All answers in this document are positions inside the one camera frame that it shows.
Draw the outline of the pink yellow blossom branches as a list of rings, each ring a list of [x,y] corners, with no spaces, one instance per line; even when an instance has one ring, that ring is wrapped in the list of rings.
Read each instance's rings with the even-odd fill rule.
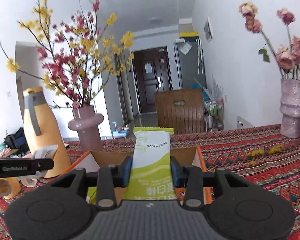
[[[46,89],[66,96],[73,109],[89,106],[104,90],[109,81],[101,80],[103,73],[107,78],[119,76],[134,59],[133,53],[119,59],[134,44],[134,33],[129,30],[115,42],[114,36],[105,32],[115,24],[117,15],[112,12],[104,27],[99,27],[100,0],[90,3],[92,10],[85,13],[80,9],[71,16],[70,23],[53,24],[48,0],[38,0],[32,11],[36,19],[18,21],[19,27],[29,31],[37,42],[38,60],[45,71],[40,80]]]

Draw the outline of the orange yellow striped snack bag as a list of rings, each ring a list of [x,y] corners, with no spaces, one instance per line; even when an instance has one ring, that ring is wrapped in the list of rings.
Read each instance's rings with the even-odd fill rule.
[[[175,189],[175,195],[177,197],[177,200],[179,200],[180,202],[184,201],[185,198],[185,193],[186,193],[186,189],[184,187],[182,188],[174,188]]]

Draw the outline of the brown wooden chair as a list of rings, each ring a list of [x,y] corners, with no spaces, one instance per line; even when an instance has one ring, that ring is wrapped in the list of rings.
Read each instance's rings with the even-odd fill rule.
[[[174,134],[205,131],[201,88],[167,90],[154,96],[159,127],[173,128]]]

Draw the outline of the dark brown door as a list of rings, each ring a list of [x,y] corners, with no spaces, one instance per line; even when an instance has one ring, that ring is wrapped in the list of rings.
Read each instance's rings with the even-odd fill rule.
[[[155,93],[172,89],[167,48],[135,51],[133,69],[140,113],[155,112]]]

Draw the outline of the yellow ceramic mug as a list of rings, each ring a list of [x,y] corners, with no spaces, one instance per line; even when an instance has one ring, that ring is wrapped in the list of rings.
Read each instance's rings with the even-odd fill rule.
[[[0,198],[11,199],[21,191],[19,180],[15,177],[0,178]]]

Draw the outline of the green snack bar packet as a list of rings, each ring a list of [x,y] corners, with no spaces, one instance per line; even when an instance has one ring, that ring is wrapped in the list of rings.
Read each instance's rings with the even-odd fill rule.
[[[96,204],[96,192],[97,187],[89,187],[87,191],[86,201],[89,204],[95,205]]]

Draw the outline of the red cardboard pumpkin box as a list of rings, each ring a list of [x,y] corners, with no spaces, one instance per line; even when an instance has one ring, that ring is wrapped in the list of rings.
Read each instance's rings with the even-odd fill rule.
[[[115,187],[117,202],[121,200],[172,200],[183,201],[187,182],[180,187],[173,183],[170,157],[175,157],[181,166],[196,166],[206,171],[201,150],[198,147],[173,150],[146,150],[137,147],[130,152],[88,151],[83,153],[67,170],[85,168],[87,172],[98,171],[101,166],[120,165],[126,157],[132,157],[129,183],[126,188]]]

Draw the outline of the grey refrigerator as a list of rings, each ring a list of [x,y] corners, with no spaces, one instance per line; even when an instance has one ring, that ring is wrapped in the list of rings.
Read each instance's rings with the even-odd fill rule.
[[[202,86],[206,88],[203,50],[198,37],[174,41],[175,61],[180,89]]]

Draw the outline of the yellow box on fridge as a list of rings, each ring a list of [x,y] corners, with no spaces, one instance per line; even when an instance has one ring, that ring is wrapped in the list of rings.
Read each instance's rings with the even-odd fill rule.
[[[184,33],[179,33],[180,38],[187,38],[187,37],[198,37],[197,32],[184,32]]]

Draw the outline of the light green white snack packet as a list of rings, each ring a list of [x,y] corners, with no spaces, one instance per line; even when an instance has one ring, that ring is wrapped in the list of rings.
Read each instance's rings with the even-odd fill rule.
[[[175,200],[170,133],[136,131],[133,163],[125,200]]]

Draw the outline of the pink textured tall vase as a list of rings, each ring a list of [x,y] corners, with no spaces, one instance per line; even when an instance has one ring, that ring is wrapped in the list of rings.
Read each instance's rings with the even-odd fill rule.
[[[296,139],[300,137],[300,80],[281,80],[280,112],[281,134]]]

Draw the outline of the yellow thermos jug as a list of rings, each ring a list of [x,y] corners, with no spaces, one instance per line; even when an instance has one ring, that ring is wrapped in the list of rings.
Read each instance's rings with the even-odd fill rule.
[[[64,146],[64,141],[57,120],[47,104],[42,87],[28,88],[24,96],[24,133],[31,154],[44,147],[56,145],[57,151],[53,157],[54,168],[45,175],[53,178],[70,167],[70,158]]]

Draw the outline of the patterned red tablecloth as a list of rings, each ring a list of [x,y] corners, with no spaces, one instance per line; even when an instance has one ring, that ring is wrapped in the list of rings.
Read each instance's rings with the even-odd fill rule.
[[[300,138],[270,125],[170,142],[171,183],[127,197],[135,142],[108,140],[100,172],[0,198],[0,239],[300,239]]]

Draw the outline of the white grey crumpled packet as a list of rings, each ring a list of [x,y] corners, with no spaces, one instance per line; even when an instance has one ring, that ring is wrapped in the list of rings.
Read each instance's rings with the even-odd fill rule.
[[[32,159],[53,159],[58,150],[58,145],[41,147],[34,151]]]

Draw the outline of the fallen yellow petals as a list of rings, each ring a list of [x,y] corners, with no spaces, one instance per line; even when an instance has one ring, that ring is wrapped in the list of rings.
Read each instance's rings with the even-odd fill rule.
[[[251,166],[257,165],[257,160],[266,156],[276,155],[281,153],[285,149],[283,144],[274,145],[266,148],[257,148],[255,150],[249,151],[246,157],[249,160]]]

